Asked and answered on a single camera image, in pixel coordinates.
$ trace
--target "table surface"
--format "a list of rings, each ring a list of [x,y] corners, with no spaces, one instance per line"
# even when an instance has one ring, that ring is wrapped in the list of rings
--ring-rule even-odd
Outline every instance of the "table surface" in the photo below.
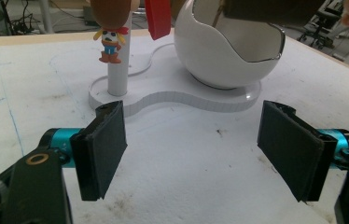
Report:
[[[145,34],[133,31],[151,44]],[[93,120],[88,87],[106,66],[92,36],[0,37],[0,172],[47,129]],[[287,38],[261,85],[243,112],[162,103],[126,118],[129,146],[104,200],[82,202],[75,170],[63,169],[75,223],[335,223],[345,172],[328,172],[319,202],[297,203],[257,137],[263,100],[293,106],[315,128],[349,130],[349,66]]]

